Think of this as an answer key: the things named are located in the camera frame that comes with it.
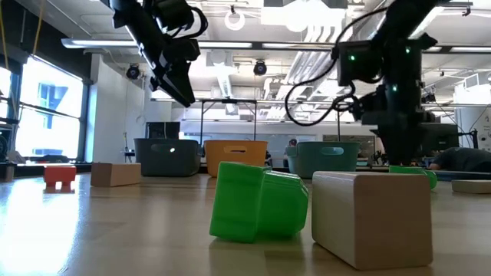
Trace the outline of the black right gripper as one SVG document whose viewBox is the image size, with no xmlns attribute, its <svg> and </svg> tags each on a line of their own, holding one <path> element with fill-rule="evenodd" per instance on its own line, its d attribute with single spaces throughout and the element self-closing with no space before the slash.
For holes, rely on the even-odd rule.
<svg viewBox="0 0 491 276">
<path fill-rule="evenodd" d="M 421 113 L 421 89 L 415 85 L 385 84 L 384 104 L 377 115 L 377 124 L 381 126 L 404 127 L 417 121 Z M 381 140 L 381 150 L 387 165 L 408 165 L 414 158 L 421 143 L 421 132 L 417 128 L 405 130 L 378 131 Z"/>
</svg>

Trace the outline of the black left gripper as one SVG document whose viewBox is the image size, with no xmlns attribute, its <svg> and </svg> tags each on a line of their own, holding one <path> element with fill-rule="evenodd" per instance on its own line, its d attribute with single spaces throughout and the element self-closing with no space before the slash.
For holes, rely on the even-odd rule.
<svg viewBox="0 0 491 276">
<path fill-rule="evenodd" d="M 193 104 L 195 96 L 188 75 L 190 63 L 176 52 L 176 41 L 179 38 L 172 38 L 158 28 L 135 28 L 133 39 L 139 54 L 153 71 L 151 90 L 162 90 L 185 107 Z"/>
</svg>

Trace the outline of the green stepped toy brick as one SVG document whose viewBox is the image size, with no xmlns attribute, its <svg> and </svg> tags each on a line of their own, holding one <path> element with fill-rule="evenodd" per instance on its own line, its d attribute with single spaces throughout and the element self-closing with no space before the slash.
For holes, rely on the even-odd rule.
<svg viewBox="0 0 491 276">
<path fill-rule="evenodd" d="M 309 194 L 291 173 L 219 164 L 209 233 L 231 242 L 288 239 L 305 227 Z"/>
<path fill-rule="evenodd" d="M 438 178 L 434 171 L 428 169 L 422 169 L 416 166 L 389 166 L 390 173 L 403 173 L 403 174 L 417 174 L 426 176 L 430 182 L 430 189 L 433 190 L 437 187 Z"/>
</svg>

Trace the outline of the long light wooden block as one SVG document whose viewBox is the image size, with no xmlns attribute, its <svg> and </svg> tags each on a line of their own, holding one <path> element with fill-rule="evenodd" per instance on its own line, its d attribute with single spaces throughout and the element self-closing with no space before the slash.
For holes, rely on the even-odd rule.
<svg viewBox="0 0 491 276">
<path fill-rule="evenodd" d="M 116 187 L 140 183 L 140 163 L 93 163 L 91 186 Z"/>
<path fill-rule="evenodd" d="M 491 180 L 453 180 L 454 192 L 468 194 L 491 194 Z"/>
</svg>

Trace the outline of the small red toy brick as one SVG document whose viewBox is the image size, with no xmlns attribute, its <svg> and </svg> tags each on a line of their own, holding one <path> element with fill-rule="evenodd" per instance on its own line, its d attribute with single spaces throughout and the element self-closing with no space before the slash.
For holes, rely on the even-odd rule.
<svg viewBox="0 0 491 276">
<path fill-rule="evenodd" d="M 62 189 L 70 189 L 76 174 L 77 168 L 75 166 L 46 166 L 43 178 L 48 188 L 54 188 L 60 182 Z"/>
</svg>

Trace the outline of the black monitor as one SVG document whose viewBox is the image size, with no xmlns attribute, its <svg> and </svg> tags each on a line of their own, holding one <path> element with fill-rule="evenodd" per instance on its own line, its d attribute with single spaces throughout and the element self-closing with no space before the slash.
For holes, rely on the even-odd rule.
<svg viewBox="0 0 491 276">
<path fill-rule="evenodd" d="M 146 138 L 149 139 L 178 139 L 180 122 L 148 122 Z"/>
</svg>

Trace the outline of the dark computer monitor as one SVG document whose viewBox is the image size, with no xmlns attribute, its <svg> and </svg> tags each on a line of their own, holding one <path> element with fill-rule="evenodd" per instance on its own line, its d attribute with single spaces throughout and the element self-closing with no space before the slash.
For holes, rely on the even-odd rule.
<svg viewBox="0 0 491 276">
<path fill-rule="evenodd" d="M 423 123 L 425 130 L 419 154 L 429 156 L 434 151 L 444 151 L 459 146 L 458 127 L 447 123 Z"/>
</svg>

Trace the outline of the teal plastic bin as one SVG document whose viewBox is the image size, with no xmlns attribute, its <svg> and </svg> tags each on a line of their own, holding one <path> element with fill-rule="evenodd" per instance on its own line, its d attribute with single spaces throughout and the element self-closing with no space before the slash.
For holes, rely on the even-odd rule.
<svg viewBox="0 0 491 276">
<path fill-rule="evenodd" d="M 354 172 L 358 142 L 300 142 L 286 149 L 290 173 L 310 179 L 317 171 Z"/>
</svg>

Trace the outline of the small light wooden block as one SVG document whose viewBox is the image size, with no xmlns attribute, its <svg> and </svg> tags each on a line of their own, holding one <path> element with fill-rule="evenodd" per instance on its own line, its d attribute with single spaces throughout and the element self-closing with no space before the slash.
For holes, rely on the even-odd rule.
<svg viewBox="0 0 491 276">
<path fill-rule="evenodd" d="M 427 266 L 430 182 L 417 174 L 315 172 L 311 235 L 357 270 Z"/>
</svg>

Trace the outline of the dark grey-blue plastic bin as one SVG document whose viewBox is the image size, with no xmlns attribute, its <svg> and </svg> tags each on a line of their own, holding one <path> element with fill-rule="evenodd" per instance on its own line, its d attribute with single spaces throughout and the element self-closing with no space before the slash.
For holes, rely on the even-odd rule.
<svg viewBox="0 0 491 276">
<path fill-rule="evenodd" d="M 133 141 L 143 176 L 187 177 L 199 171 L 202 148 L 195 140 L 135 138 Z"/>
</svg>

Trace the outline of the yellow-orange plastic bin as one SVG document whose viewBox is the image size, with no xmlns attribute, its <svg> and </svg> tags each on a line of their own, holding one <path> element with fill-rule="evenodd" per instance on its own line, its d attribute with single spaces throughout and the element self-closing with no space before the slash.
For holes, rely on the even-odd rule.
<svg viewBox="0 0 491 276">
<path fill-rule="evenodd" d="M 259 140 L 207 140 L 204 152 L 208 174 L 217 177 L 221 162 L 263 166 L 267 141 Z"/>
</svg>

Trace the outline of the large bright window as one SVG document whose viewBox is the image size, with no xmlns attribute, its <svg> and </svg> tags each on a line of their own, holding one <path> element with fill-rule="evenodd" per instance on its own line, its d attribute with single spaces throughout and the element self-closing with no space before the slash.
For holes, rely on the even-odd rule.
<svg viewBox="0 0 491 276">
<path fill-rule="evenodd" d="M 77 157 L 84 83 L 38 57 L 22 68 L 15 149 L 24 157 Z"/>
</svg>

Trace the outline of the black aluminium table frame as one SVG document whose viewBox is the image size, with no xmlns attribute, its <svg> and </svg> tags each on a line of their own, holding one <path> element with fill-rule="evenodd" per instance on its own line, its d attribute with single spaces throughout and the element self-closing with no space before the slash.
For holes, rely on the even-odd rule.
<svg viewBox="0 0 491 276">
<path fill-rule="evenodd" d="M 91 163 L 76 163 L 76 164 L 64 164 L 64 163 L 34 163 L 34 164 L 14 164 L 14 163 L 0 163 L 0 182 L 10 182 L 13 178 L 17 177 L 36 177 L 44 175 L 44 168 L 46 166 L 74 166 L 77 174 L 90 173 Z M 444 171 L 435 170 L 433 174 L 439 181 L 452 181 L 452 180 L 490 180 L 491 173 L 487 172 L 457 172 L 457 171 Z"/>
</svg>

